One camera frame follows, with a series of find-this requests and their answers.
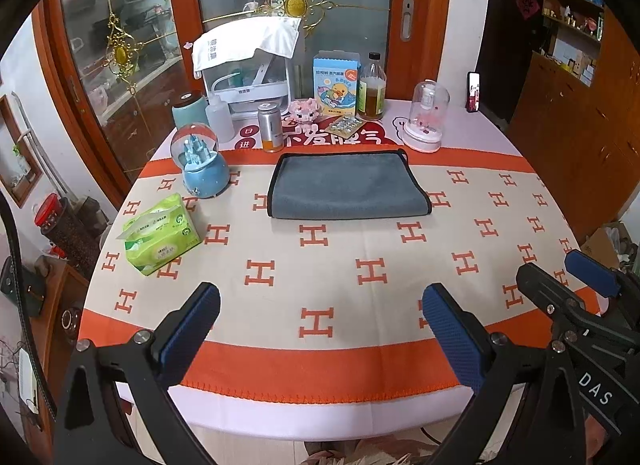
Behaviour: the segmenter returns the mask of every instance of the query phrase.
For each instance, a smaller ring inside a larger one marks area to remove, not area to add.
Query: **blue box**
[[[360,55],[319,51],[314,57],[314,96],[325,116],[356,114]]]

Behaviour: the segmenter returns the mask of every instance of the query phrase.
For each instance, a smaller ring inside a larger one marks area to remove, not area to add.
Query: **orange stripe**
[[[581,289],[597,312],[593,290]],[[121,344],[139,327],[84,310],[80,337]],[[545,347],[550,320],[539,310],[487,326],[520,345]],[[420,395],[458,381],[435,339],[348,350],[273,350],[206,341],[182,385],[228,397],[284,403],[382,401]]]
[[[222,151],[229,165],[276,165],[283,153],[332,154],[341,152],[376,152],[393,150],[392,145],[309,145],[286,148],[280,152],[264,152],[262,149],[236,149]],[[443,147],[438,152],[426,154],[404,148],[411,165],[439,165],[452,167],[476,167],[482,169],[534,172],[522,156],[486,152],[484,150],[453,149]],[[140,178],[180,174],[171,158],[153,160],[145,165]]]

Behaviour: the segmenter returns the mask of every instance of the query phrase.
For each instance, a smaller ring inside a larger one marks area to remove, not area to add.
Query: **green tissue package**
[[[200,244],[198,233],[178,193],[125,223],[118,239],[124,240],[127,261],[144,275],[154,273]]]

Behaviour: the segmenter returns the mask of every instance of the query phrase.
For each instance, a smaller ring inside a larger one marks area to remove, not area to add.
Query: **floor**
[[[502,418],[494,431],[484,453],[483,459],[490,459],[495,456],[500,449],[511,420],[515,415],[522,389],[511,394],[510,399],[502,413]],[[164,463],[149,433],[146,431],[144,422],[138,410],[133,408],[132,414],[128,417],[133,432],[136,434],[138,444],[142,452],[149,458]],[[454,426],[457,418],[450,418],[444,421],[425,426],[425,429],[434,437],[443,440],[450,429]],[[298,465],[307,458],[305,445],[301,441],[277,441],[232,434],[224,434],[202,427],[192,427],[191,430],[204,445],[219,465]],[[420,428],[409,429],[396,434],[402,439],[414,439],[431,443],[425,437]]]

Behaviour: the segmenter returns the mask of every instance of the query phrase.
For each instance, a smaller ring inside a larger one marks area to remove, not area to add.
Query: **gray microfiber towel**
[[[431,213],[431,201],[402,149],[345,154],[283,154],[273,171],[267,212],[287,220],[363,220]]]

